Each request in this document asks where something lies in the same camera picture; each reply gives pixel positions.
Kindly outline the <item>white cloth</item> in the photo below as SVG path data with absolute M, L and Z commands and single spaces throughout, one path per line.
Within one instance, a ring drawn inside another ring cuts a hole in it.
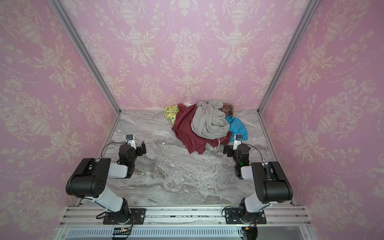
M 191 123 L 197 111 L 197 106 L 194 104 L 182 104 L 182 106 L 185 108 L 185 114 L 186 114 L 187 137 L 189 138 L 187 140 L 188 150 L 192 150 L 191 153 L 197 152 L 198 154 L 202 155 L 203 152 L 206 150 L 207 144 L 210 145 L 212 149 L 214 148 L 218 149 L 221 144 L 221 139 L 214 139 L 214 140 L 205 139 L 198 136 L 192 130 Z

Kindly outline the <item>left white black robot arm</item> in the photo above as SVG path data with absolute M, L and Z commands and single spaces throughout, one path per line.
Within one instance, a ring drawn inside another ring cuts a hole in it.
M 135 146 L 133 140 L 119 148 L 119 160 L 110 158 L 84 158 L 66 184 L 66 193 L 88 200 L 104 209 L 96 218 L 104 225 L 142 225 L 146 209 L 132 209 L 127 200 L 116 195 L 108 186 L 108 178 L 129 179 L 132 177 L 136 159 L 147 153 L 145 142 Z

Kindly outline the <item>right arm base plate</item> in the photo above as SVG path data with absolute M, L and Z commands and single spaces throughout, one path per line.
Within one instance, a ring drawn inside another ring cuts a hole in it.
M 225 218 L 227 225 L 264 225 L 267 223 L 264 211 L 249 213 L 239 208 L 224 207 L 221 214 Z

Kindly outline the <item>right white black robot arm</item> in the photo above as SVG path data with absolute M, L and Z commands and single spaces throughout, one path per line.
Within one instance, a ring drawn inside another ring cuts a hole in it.
M 226 224 L 255 226 L 266 224 L 265 209 L 275 203 L 293 198 L 293 190 L 279 162 L 256 162 L 249 160 L 251 145 L 225 146 L 223 153 L 232 157 L 236 177 L 254 182 L 253 193 L 241 200 L 237 208 L 225 207 L 222 215 Z

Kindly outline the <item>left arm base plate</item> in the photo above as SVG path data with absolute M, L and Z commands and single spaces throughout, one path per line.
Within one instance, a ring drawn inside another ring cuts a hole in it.
M 133 208 L 127 213 L 106 214 L 104 225 L 143 225 L 146 217 L 145 208 Z

